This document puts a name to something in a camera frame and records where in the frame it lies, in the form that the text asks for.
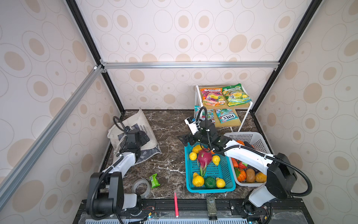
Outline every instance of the white plastic basket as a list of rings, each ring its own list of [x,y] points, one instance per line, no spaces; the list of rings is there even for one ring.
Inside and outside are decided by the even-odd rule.
[[[268,149],[265,140],[263,139],[262,135],[258,132],[229,132],[229,133],[225,133],[224,136],[232,138],[232,140],[240,140],[243,142],[248,142],[250,143],[250,145],[253,145],[253,147],[257,151],[263,153],[270,153],[270,150]],[[230,160],[230,166],[235,176],[235,170],[231,160]],[[247,186],[247,187],[258,187],[262,184],[256,181],[254,183],[246,183],[246,181],[239,182],[237,178],[235,178],[235,182],[240,186]]]

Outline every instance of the red marker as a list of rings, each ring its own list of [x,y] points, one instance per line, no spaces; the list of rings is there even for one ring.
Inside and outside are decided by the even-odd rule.
[[[179,217],[179,210],[178,210],[178,198],[176,197],[176,192],[174,192],[174,205],[175,205],[175,217]]]

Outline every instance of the marble countertop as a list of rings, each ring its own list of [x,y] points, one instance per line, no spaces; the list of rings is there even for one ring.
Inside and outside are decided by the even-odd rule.
[[[135,114],[137,110],[127,110],[125,118]],[[189,133],[188,126],[184,119],[194,114],[193,110],[144,110],[143,111],[159,143],[162,154],[156,154],[147,161],[132,166],[123,178],[124,192],[131,193],[133,183],[144,178],[149,181],[149,177],[157,173],[159,187],[153,188],[147,197],[148,199],[173,198],[176,190],[179,199],[204,199],[206,194],[191,193],[187,190],[185,181],[185,162],[184,146],[178,140],[178,135]],[[246,111],[237,110],[240,120]],[[230,128],[218,128],[218,134],[223,135],[230,132]],[[249,114],[241,128],[243,132],[257,132],[257,128]],[[108,160],[107,166],[113,161],[113,153]],[[252,190],[252,187],[242,187],[236,185],[232,192],[215,194],[218,199],[237,199],[245,198]],[[137,192],[143,193],[145,186],[139,186]]]

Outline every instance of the teal plastic basket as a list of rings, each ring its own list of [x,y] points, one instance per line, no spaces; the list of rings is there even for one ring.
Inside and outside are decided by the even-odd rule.
[[[193,185],[193,174],[198,173],[200,174],[200,168],[197,164],[197,161],[191,161],[189,159],[189,154],[192,152],[193,147],[199,145],[199,143],[195,143],[193,146],[189,145],[185,147],[185,175],[187,179],[187,189],[188,191],[192,193],[224,193],[228,191],[233,191],[236,188],[235,180],[234,180],[234,174],[232,173],[232,170],[230,168],[230,161],[229,157],[223,156],[220,154],[215,154],[220,156],[220,163],[218,166],[216,166],[213,162],[211,162],[206,167],[206,174],[204,176],[204,179],[207,177],[213,177],[213,178],[221,178],[225,181],[226,186],[221,189],[207,189],[205,185],[201,187],[195,187]]]

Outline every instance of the tape roll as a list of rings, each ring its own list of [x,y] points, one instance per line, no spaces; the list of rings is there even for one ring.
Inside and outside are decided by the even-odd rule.
[[[146,198],[148,197],[149,193],[150,193],[150,186],[149,186],[149,182],[146,180],[146,179],[139,179],[139,180],[136,180],[132,186],[132,193],[136,193],[136,190],[137,190],[137,187],[140,185],[140,184],[146,184],[147,185],[147,190],[141,194],[141,198]]]

